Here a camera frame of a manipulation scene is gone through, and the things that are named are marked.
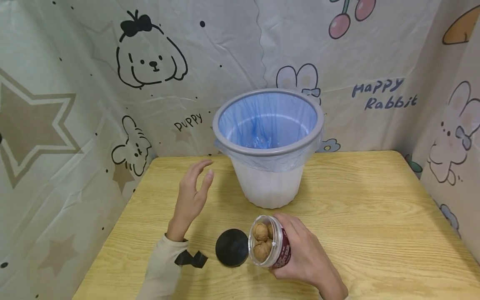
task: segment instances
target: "bunny drawing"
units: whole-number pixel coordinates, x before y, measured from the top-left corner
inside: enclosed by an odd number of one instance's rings
[[[317,68],[311,63],[306,63],[295,71],[292,66],[281,67],[276,74],[276,86],[303,93],[314,98],[320,97],[320,88],[318,87]]]
[[[430,148],[427,163],[439,183],[455,185],[454,168],[467,160],[472,136],[480,127],[480,100],[470,99],[470,92],[468,81],[455,88],[439,124],[441,131]]]

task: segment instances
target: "sleeve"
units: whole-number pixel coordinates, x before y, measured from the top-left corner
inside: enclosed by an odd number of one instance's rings
[[[187,250],[188,241],[174,242],[164,235],[157,243],[148,261],[145,280],[137,300],[168,300],[175,291],[181,267],[175,259]]]

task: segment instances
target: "jar label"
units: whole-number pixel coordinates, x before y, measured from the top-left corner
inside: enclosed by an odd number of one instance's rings
[[[290,242],[288,241],[287,233],[283,228],[282,236],[282,249],[280,249],[280,255],[272,266],[273,269],[279,269],[288,264],[288,262],[290,261],[290,257],[292,256],[292,251],[290,250]]]

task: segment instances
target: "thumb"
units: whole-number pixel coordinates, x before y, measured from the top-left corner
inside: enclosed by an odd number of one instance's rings
[[[286,279],[287,275],[285,274],[285,269],[268,269],[276,279]]]
[[[200,187],[200,190],[197,192],[196,196],[206,199],[208,189],[212,185],[212,182],[213,182],[213,170],[210,169],[208,170],[207,175],[205,175],[204,181],[202,182],[202,186]]]

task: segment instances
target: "white plastic bin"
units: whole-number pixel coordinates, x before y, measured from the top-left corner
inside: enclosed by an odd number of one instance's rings
[[[245,197],[257,206],[277,208],[297,195],[303,166],[322,142],[323,124],[321,107],[307,96],[263,89],[224,104],[213,131]]]

